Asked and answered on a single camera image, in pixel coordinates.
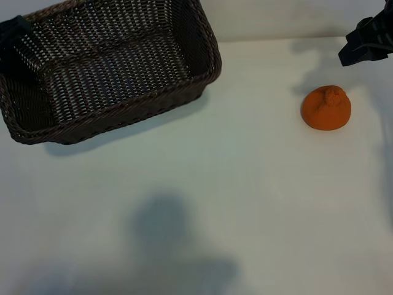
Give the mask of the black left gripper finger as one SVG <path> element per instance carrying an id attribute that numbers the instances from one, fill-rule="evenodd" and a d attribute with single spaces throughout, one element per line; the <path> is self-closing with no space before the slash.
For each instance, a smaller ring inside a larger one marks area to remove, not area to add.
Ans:
<path id="1" fill-rule="evenodd" d="M 21 15 L 1 22 L 1 58 L 5 58 L 15 44 L 32 31 L 30 22 Z"/>

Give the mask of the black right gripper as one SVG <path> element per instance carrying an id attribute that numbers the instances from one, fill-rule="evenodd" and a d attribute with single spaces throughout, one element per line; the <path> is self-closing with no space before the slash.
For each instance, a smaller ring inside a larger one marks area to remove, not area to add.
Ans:
<path id="1" fill-rule="evenodd" d="M 360 47 L 365 38 L 364 26 L 372 19 L 372 17 L 362 19 L 355 30 L 346 36 L 348 44 L 338 53 L 342 66 L 352 66 L 363 61 L 383 60 L 392 53 L 392 1 L 386 1 L 384 9 L 374 18 L 372 47 Z"/>

